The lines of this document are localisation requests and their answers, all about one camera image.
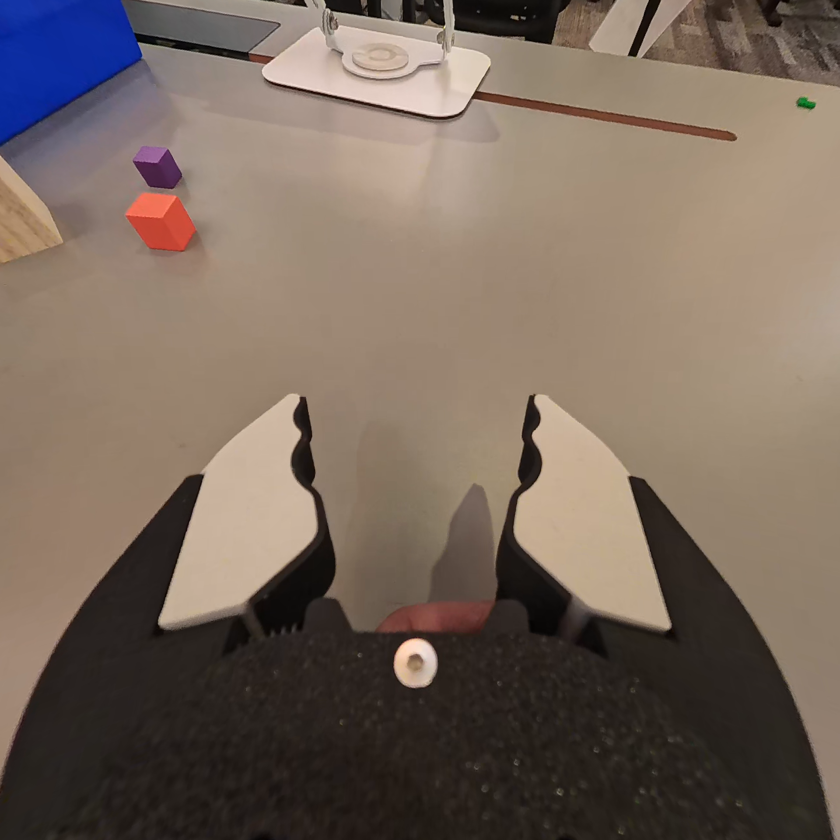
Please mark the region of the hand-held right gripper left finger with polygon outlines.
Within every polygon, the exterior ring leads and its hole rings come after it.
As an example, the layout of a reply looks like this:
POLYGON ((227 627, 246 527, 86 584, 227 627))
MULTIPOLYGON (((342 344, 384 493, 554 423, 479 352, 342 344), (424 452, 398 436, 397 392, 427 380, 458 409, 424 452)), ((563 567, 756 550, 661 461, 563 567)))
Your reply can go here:
POLYGON ((241 430, 201 473, 158 618, 181 631, 230 618, 252 636, 290 632, 335 575, 308 402, 288 394, 241 430))

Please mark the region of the white slanted panel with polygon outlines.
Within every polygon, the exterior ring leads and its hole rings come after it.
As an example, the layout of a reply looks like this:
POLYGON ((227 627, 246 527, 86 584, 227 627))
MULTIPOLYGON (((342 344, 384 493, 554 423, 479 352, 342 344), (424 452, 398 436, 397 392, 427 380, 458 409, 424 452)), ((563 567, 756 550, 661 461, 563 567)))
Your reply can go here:
POLYGON ((596 53, 641 57, 690 1, 615 1, 589 42, 596 53))

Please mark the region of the large wooden cube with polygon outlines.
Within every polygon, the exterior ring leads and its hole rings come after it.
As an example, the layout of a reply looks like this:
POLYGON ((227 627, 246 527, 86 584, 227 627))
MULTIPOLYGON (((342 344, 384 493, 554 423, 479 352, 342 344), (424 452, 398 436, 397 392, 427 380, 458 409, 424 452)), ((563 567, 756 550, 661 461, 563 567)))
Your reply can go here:
POLYGON ((47 205, 1 159, 1 263, 31 256, 63 242, 47 205))

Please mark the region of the blue plastic bin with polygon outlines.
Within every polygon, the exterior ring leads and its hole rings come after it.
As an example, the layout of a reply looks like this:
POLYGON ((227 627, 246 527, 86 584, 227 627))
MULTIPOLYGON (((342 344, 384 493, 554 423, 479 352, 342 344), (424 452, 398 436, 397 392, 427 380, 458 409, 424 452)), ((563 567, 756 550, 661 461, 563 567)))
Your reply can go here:
POLYGON ((2 1, 1 143, 141 58, 120 1, 2 1))

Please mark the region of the white folding stand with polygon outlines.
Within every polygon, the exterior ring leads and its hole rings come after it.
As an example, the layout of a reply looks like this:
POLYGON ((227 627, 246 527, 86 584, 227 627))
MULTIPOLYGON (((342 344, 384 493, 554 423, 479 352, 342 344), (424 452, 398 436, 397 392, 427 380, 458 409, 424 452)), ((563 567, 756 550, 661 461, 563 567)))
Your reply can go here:
POLYGON ((435 42, 341 25, 324 2, 307 2, 318 27, 265 65, 270 84, 430 119, 466 110, 490 58, 455 46, 455 4, 444 1, 435 42))

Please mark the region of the red wooden cube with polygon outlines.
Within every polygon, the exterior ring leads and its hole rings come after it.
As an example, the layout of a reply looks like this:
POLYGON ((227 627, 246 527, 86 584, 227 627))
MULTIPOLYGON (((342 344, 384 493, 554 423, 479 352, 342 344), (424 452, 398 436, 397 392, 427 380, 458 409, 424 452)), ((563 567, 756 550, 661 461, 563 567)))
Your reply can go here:
POLYGON ((184 251, 196 234, 192 218, 175 194, 139 194, 125 217, 150 249, 184 251))

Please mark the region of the purple wooden cube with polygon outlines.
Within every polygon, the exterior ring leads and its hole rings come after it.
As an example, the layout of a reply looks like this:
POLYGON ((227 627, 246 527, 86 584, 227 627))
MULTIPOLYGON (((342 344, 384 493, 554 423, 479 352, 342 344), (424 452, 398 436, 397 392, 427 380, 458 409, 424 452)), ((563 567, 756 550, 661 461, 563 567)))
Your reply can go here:
POLYGON ((182 180, 182 171, 171 151, 163 146, 144 145, 133 157, 133 164, 147 186, 172 190, 182 180))

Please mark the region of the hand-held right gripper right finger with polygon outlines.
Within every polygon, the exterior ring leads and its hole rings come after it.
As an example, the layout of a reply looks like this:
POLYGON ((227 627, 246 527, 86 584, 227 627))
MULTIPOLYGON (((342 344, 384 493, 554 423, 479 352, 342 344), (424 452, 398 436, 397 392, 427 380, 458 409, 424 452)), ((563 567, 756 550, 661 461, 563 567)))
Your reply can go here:
POLYGON ((654 638, 673 628, 628 470, 544 394, 528 397, 522 422, 497 597, 540 636, 581 638, 598 621, 654 638))

